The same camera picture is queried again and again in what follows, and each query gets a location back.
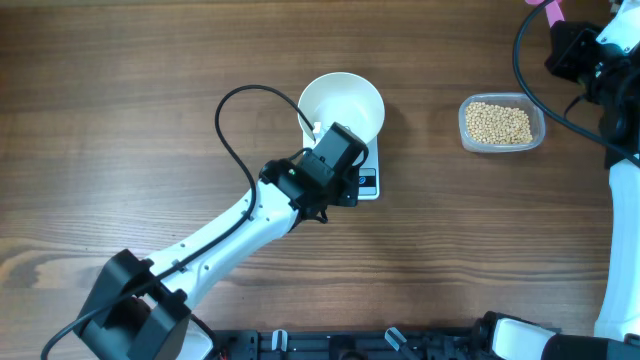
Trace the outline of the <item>pink plastic scoop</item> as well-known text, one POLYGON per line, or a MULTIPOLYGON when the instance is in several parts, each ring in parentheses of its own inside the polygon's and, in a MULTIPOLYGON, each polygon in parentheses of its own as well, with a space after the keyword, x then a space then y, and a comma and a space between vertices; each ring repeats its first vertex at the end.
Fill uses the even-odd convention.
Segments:
MULTIPOLYGON (((525 0, 525 3, 531 6, 538 6, 545 0, 525 0)), ((546 17, 549 27, 552 27, 557 22, 564 22, 565 17, 561 9, 562 0, 553 0, 545 7, 546 17)))

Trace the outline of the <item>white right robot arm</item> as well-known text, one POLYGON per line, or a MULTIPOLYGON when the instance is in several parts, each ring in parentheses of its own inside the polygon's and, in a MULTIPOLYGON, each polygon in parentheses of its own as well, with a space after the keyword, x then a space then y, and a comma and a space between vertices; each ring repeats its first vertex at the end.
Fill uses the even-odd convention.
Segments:
POLYGON ((604 110, 593 134, 572 131, 606 148, 613 200, 608 282, 591 337, 547 330, 502 314, 487 314, 482 347, 497 359, 636 359, 639 356, 639 23, 557 21, 545 65, 578 83, 604 110))

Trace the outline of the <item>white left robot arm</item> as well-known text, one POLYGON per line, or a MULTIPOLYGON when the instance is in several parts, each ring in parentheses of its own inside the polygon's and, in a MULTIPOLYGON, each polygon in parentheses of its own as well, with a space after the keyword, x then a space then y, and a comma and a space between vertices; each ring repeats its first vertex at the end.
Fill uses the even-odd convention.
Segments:
POLYGON ((330 206, 354 207, 372 135, 335 122, 311 148, 271 160, 231 208, 181 242, 139 259, 129 250, 102 268, 74 326, 100 359, 205 359, 213 337, 194 309, 264 245, 330 206))

